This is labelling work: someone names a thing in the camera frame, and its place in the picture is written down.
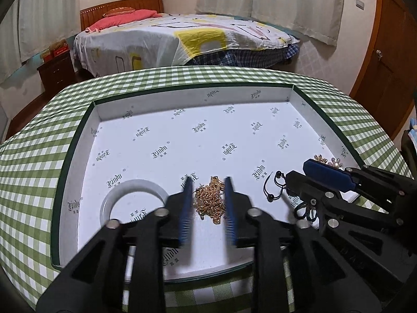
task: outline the nightstand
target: nightstand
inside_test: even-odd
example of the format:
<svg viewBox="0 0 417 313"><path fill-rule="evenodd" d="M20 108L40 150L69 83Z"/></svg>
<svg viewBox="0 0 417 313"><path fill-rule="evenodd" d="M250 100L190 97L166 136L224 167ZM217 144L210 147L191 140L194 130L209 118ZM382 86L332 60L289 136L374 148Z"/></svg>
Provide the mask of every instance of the nightstand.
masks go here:
<svg viewBox="0 0 417 313"><path fill-rule="evenodd" d="M77 82L70 51L54 57L38 68L45 93L51 98L65 87Z"/></svg>

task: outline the white tray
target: white tray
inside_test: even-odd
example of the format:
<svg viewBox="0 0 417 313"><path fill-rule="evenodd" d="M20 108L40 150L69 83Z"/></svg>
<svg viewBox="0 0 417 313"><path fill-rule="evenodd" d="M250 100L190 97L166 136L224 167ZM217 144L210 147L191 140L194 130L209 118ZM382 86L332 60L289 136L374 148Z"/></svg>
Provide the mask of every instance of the white tray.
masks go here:
<svg viewBox="0 0 417 313"><path fill-rule="evenodd" d="M208 184L211 176L231 176L235 190L247 194L255 207L294 222L299 199L284 193L269 203L262 189L266 176L277 170L302 173L303 163L315 154L340 158L344 168L363 163L337 127L301 95L283 85L194 86L92 104L60 177L52 223L54 265L65 266L100 229L103 199L112 187L131 179L152 181L174 194L182 190L187 175L194 188ZM279 194L272 178L266 188ZM351 202L357 194L343 197ZM150 194L128 194L111 217L128 222L162 206ZM191 246L163 252L166 281L212 276L252 262L252 248L228 245L224 220L215 225L208 216L201 220L194 213L193 218Z"/></svg>

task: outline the wooden floor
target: wooden floor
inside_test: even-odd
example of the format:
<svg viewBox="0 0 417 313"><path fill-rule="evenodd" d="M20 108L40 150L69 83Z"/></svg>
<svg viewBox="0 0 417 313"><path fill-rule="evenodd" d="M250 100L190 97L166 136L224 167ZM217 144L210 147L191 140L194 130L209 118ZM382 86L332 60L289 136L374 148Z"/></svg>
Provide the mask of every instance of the wooden floor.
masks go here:
<svg viewBox="0 0 417 313"><path fill-rule="evenodd" d="M76 72L77 82L86 81L92 78L94 78L93 75L87 70L82 69ZM25 108L23 108L10 122L6 134L6 140L19 132L23 127L25 127L30 122L30 120L32 120L36 114L38 114L41 109L44 108L49 101L51 101L52 98L53 95L42 93Z"/></svg>

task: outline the blue plaid fabric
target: blue plaid fabric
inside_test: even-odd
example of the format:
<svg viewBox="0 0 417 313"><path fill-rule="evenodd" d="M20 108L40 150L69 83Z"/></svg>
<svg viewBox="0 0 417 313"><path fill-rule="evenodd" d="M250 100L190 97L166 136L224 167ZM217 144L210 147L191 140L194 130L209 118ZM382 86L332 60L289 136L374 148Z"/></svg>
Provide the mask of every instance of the blue plaid fabric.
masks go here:
<svg viewBox="0 0 417 313"><path fill-rule="evenodd" d="M297 43L280 49L266 50L223 50L196 56L186 63L188 66L231 66L247 68L270 68L273 65L288 64L300 51Z"/></svg>

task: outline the door knob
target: door knob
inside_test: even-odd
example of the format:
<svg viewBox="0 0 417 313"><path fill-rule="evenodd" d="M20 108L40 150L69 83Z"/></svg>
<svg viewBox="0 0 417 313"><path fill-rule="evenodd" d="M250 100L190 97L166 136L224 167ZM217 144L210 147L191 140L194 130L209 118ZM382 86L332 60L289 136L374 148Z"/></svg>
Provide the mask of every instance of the door knob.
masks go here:
<svg viewBox="0 0 417 313"><path fill-rule="evenodd" d="M378 49L377 50L378 61L382 59L382 52Z"/></svg>

